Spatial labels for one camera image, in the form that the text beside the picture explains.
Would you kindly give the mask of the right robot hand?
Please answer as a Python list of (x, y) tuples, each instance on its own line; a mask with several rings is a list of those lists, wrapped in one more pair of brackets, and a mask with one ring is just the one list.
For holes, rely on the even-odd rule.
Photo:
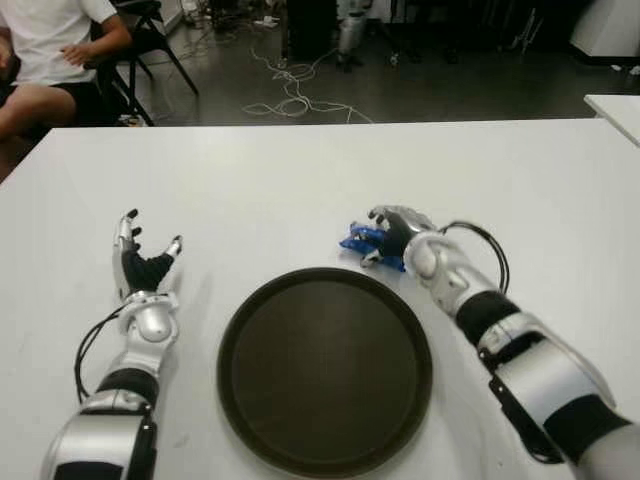
[(361, 259), (367, 268), (388, 257), (402, 258), (410, 241), (418, 234), (436, 229), (433, 222), (413, 208), (401, 205), (378, 205), (368, 212), (368, 218), (377, 226), (386, 225), (382, 239), (371, 253)]

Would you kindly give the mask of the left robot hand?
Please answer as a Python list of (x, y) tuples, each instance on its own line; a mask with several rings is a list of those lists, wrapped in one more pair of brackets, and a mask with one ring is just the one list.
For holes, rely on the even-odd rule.
[(145, 258), (136, 240), (142, 232), (134, 225), (139, 212), (132, 209), (116, 225), (112, 246), (112, 267), (116, 292), (125, 301), (137, 292), (157, 292), (172, 265), (183, 250), (183, 237), (175, 236), (160, 254)]

